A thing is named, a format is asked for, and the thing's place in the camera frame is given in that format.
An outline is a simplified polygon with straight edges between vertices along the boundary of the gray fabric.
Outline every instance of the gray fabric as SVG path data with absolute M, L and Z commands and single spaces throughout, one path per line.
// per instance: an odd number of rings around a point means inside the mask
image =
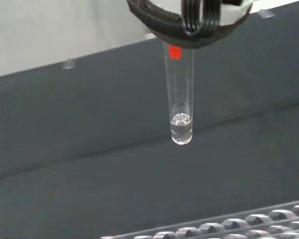
M 299 199 L 299 3 L 286 9 L 197 51 L 183 147 L 158 39 L 0 78 L 0 234 L 97 238 Z

